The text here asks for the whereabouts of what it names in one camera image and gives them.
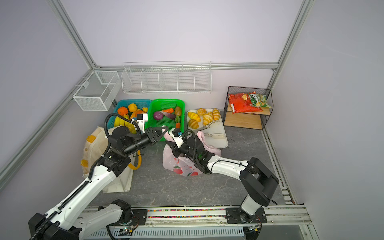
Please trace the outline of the pink plastic grocery bag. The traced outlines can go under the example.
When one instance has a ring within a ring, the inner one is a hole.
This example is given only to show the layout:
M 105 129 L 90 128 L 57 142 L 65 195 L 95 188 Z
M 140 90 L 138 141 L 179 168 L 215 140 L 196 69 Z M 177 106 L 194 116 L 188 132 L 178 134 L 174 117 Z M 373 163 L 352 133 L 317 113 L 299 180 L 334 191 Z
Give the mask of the pink plastic grocery bag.
M 195 134 L 191 130 L 185 131 L 183 134 L 178 133 L 177 129 L 166 133 L 164 135 L 166 139 L 166 145 L 163 154 L 163 167 L 167 170 L 173 171 L 184 177 L 197 176 L 201 174 L 210 174 L 211 171 L 208 168 L 208 162 L 213 156 L 220 157 L 222 151 L 211 145 L 208 145 L 205 141 L 205 136 L 202 132 Z M 183 143 L 201 141 L 201 161 L 192 162 L 186 157 L 174 157 L 172 153 L 172 144 L 175 143 L 180 148 Z

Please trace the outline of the white canvas tote bag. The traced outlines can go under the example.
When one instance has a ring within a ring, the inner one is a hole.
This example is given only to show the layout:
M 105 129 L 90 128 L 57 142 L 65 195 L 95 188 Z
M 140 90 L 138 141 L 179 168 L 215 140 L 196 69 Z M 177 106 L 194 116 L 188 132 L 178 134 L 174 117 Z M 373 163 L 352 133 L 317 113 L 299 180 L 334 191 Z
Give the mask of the white canvas tote bag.
M 87 178 L 93 163 L 103 154 L 108 145 L 104 128 L 97 127 L 91 135 L 87 137 L 83 157 L 81 159 L 81 166 L 83 170 L 83 177 Z M 122 193 L 131 190 L 132 179 L 134 170 L 141 166 L 142 158 L 141 152 L 136 152 L 130 155 L 130 165 L 111 183 L 109 183 L 102 192 L 106 193 Z

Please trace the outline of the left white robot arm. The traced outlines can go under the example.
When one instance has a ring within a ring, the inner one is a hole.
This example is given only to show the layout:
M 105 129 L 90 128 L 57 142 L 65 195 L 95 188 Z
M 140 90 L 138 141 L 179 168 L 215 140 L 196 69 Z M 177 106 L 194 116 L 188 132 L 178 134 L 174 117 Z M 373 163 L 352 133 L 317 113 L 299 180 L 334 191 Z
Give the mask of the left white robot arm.
M 32 240 L 83 240 L 102 227 L 121 223 L 130 225 L 135 216 L 130 204 L 115 200 L 106 208 L 89 215 L 85 220 L 78 217 L 89 203 L 110 183 L 112 183 L 131 163 L 130 156 L 147 146 L 159 142 L 167 126 L 142 130 L 136 121 L 133 125 L 137 133 L 128 127 L 119 126 L 109 132 L 108 121 L 119 115 L 109 114 L 104 122 L 108 145 L 104 153 L 92 164 L 88 177 L 65 199 L 45 214 L 36 213 L 29 220 Z

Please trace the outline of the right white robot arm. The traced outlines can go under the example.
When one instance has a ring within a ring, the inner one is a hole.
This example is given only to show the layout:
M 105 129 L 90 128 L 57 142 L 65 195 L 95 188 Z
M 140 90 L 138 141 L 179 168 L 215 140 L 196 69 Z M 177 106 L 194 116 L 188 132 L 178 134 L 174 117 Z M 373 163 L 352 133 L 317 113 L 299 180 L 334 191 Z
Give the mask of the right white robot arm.
M 247 196 L 240 207 L 227 208 L 226 218 L 229 224 L 262 225 L 263 207 L 269 206 L 280 181 L 258 158 L 238 161 L 220 157 L 205 149 L 203 142 L 192 131 L 181 133 L 172 129 L 169 135 L 173 141 L 167 141 L 175 157 L 186 157 L 204 174 L 221 174 L 239 180 Z

